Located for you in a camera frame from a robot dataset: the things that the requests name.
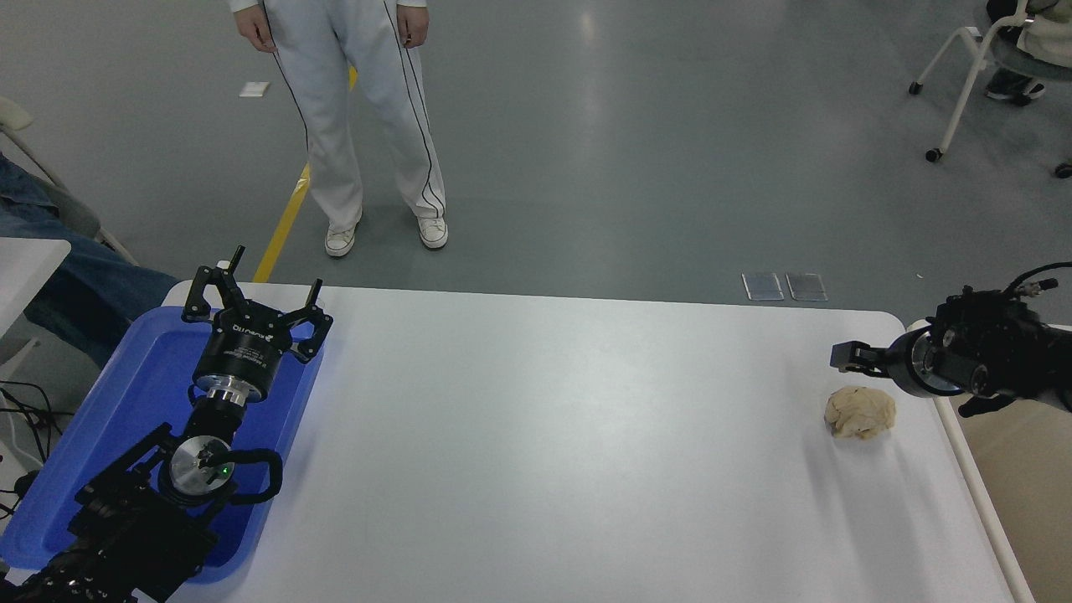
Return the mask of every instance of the white chair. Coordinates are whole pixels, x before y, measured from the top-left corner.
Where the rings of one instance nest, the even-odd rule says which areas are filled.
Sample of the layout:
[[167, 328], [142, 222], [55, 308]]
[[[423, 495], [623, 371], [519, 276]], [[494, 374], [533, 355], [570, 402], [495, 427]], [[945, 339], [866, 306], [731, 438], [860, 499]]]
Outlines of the white chair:
[[41, 170], [48, 178], [44, 180], [36, 176], [31, 176], [48, 195], [49, 201], [59, 208], [59, 219], [72, 231], [87, 236], [111, 249], [131, 264], [139, 265], [130, 251], [119, 242], [111, 233], [101, 226], [101, 220], [96, 214], [85, 203], [75, 198], [74, 195], [63, 185], [62, 180], [56, 176], [47, 165], [42, 163], [30, 150], [21, 138], [15, 135], [18, 130], [24, 130], [33, 123], [33, 117], [15, 102], [0, 97], [0, 132], [8, 136], [25, 155]]
[[[991, 21], [989, 16], [986, 14], [986, 9], [979, 1], [979, 8], [977, 10], [977, 23], [987, 24]], [[1016, 12], [1008, 17], [1002, 17], [994, 23], [986, 30], [986, 33], [981, 35], [979, 29], [974, 27], [961, 27], [950, 34], [949, 39], [935, 55], [935, 58], [930, 60], [930, 64], [923, 70], [923, 74], [920, 75], [915, 82], [908, 88], [908, 93], [919, 94], [920, 90], [923, 88], [923, 80], [926, 79], [927, 75], [938, 63], [938, 60], [946, 54], [946, 50], [953, 44], [954, 40], [961, 40], [964, 42], [968, 52], [971, 54], [972, 62], [971, 69], [968, 71], [968, 77], [964, 83], [964, 88], [961, 90], [961, 98], [957, 100], [956, 108], [953, 109], [953, 117], [949, 121], [949, 127], [946, 128], [946, 135], [942, 137], [941, 144], [937, 147], [928, 150], [926, 152], [926, 159], [929, 162], [936, 162], [949, 150], [949, 145], [953, 141], [953, 134], [956, 132], [956, 127], [961, 122], [961, 115], [964, 113], [964, 107], [968, 103], [968, 98], [971, 95], [972, 87], [976, 84], [976, 78], [979, 73], [986, 69], [991, 62], [995, 62], [1000, 67], [1013, 71], [1021, 75], [1026, 75], [1033, 79], [1043, 79], [1049, 82], [1072, 82], [1072, 69], [1056, 65], [1053, 63], [1047, 63], [1045, 61], [1040, 61], [1031, 55], [1021, 50], [1016, 45], [1008, 40], [998, 36], [998, 31], [1003, 27], [1030, 27], [1030, 16], [1027, 14], [1027, 0], [1019, 0], [1016, 4]], [[1026, 105], [1030, 102], [1030, 99], [1023, 97], [1021, 99], [1015, 99], [1014, 103], [1018, 105]], [[1068, 166], [1067, 170], [1062, 170], [1059, 166], [1055, 174], [1060, 177], [1066, 171], [1072, 172], [1072, 166]]]

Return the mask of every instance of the dough ball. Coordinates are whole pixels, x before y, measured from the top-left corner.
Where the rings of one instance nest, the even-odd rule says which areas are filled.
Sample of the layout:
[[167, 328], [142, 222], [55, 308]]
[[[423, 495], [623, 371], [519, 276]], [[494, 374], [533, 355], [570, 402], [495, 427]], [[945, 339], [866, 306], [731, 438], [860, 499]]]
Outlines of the dough ball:
[[874, 438], [893, 427], [896, 416], [897, 405], [881, 389], [850, 385], [831, 394], [827, 401], [827, 423], [835, 438]]

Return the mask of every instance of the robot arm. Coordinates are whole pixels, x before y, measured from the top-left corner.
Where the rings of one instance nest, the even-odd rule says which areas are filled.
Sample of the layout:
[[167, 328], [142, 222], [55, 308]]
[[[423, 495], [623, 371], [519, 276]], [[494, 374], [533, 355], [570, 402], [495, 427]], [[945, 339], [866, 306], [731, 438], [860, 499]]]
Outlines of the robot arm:
[[[233, 276], [241, 254], [239, 247], [229, 263], [198, 268], [187, 298], [183, 320], [211, 322], [212, 332], [193, 373], [205, 395], [191, 396], [182, 432], [161, 425], [90, 480], [68, 527], [75, 543], [20, 586], [0, 579], [0, 603], [130, 603], [134, 589], [163, 602], [200, 571], [219, 540], [209, 524], [227, 504], [257, 504], [280, 491], [279, 453], [230, 445], [247, 405], [268, 396], [283, 355], [310, 362], [331, 317], [316, 307], [318, 279], [306, 306], [289, 313], [245, 299]], [[204, 297], [208, 285], [223, 299], [214, 313]], [[291, 329], [306, 322], [313, 335], [295, 340]], [[259, 462], [268, 465], [268, 487], [236, 494], [236, 467]]]
[[963, 416], [1034, 399], [1072, 412], [1072, 333], [1043, 324], [1022, 297], [1057, 286], [1032, 276], [1072, 262], [1026, 273], [1002, 291], [965, 286], [940, 305], [928, 326], [898, 337], [890, 348], [861, 341], [834, 345], [830, 365], [842, 372], [890, 378], [920, 397], [972, 394]]

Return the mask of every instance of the chair leg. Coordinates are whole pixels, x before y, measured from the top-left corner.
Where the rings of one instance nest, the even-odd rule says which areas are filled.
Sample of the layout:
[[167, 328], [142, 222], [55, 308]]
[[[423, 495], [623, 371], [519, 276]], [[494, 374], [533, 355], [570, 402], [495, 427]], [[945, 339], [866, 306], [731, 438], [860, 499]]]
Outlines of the chair leg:
[[131, 255], [130, 251], [126, 251], [126, 248], [123, 247], [123, 244], [119, 242], [119, 239], [117, 239], [115, 237], [115, 235], [113, 235], [108, 231], [106, 231], [104, 229], [101, 229], [96, 233], [96, 240], [100, 241], [101, 244], [103, 244], [108, 249], [110, 249], [110, 250], [115, 251], [116, 253], [118, 253], [119, 255], [121, 255], [122, 259], [126, 260], [131, 265], [134, 265], [134, 266], [140, 266], [142, 265], [142, 264], [137, 263], [137, 260], [135, 260], [133, 255]]
[[910, 89], [910, 91], [913, 94], [919, 93], [920, 88], [923, 87], [923, 82], [927, 78], [928, 75], [930, 75], [930, 72], [934, 71], [935, 65], [938, 64], [938, 61], [946, 54], [946, 50], [948, 50], [950, 45], [953, 44], [953, 40], [959, 39], [962, 42], [964, 42], [964, 45], [968, 48], [968, 52], [971, 53], [972, 56], [974, 56], [976, 53], [979, 52], [979, 40], [981, 38], [982, 36], [979, 34], [979, 30], [973, 27], [957, 28], [953, 33], [949, 35], [949, 38], [946, 39], [946, 43], [942, 44], [941, 48], [938, 49], [938, 54], [935, 55], [935, 58], [930, 59], [930, 63], [927, 64], [927, 68], [924, 69], [923, 73], [921, 73], [920, 76], [915, 78], [915, 82], [912, 83], [912, 88]]
[[941, 144], [937, 148], [927, 151], [927, 161], [937, 161], [949, 150], [949, 145], [953, 142], [953, 134], [956, 133], [956, 127], [961, 123], [961, 116], [964, 114], [964, 107], [968, 104], [968, 99], [971, 97], [971, 89], [976, 85], [979, 72], [986, 69], [986, 50], [989, 49], [996, 31], [996, 27], [991, 28], [983, 38], [982, 43], [979, 44], [974, 60], [971, 62], [971, 69], [968, 71], [968, 78], [964, 82], [964, 88], [961, 89], [961, 98], [957, 99], [956, 108], [953, 109], [953, 117], [950, 118], [949, 126], [946, 128], [946, 135], [942, 136]]

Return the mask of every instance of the person's leg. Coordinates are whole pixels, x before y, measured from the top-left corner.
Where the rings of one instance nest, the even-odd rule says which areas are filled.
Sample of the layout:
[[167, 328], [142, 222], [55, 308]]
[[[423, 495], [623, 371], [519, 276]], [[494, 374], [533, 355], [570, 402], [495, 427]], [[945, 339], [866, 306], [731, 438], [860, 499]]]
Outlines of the person's leg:
[[361, 217], [361, 178], [348, 124], [348, 68], [321, 2], [267, 0], [272, 40], [309, 146], [309, 194], [344, 231]]
[[428, 126], [420, 56], [402, 46], [394, 0], [328, 0], [339, 42], [384, 122], [403, 201], [417, 218], [443, 218], [446, 195]]
[[63, 239], [71, 253], [30, 302], [30, 322], [103, 366], [126, 328], [178, 282], [128, 264], [103, 245], [68, 230], [47, 208], [0, 201], [0, 236]]

